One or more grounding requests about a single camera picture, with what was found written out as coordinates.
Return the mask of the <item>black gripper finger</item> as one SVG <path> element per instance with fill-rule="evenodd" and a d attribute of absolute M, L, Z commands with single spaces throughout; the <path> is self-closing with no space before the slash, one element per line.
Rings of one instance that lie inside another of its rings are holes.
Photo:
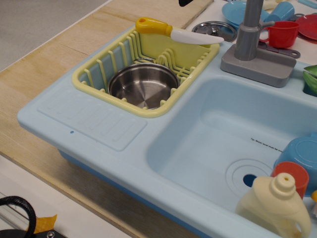
<path fill-rule="evenodd" d="M 178 3 L 181 7 L 187 6 L 189 3 L 191 3 L 193 0 L 179 0 Z"/>

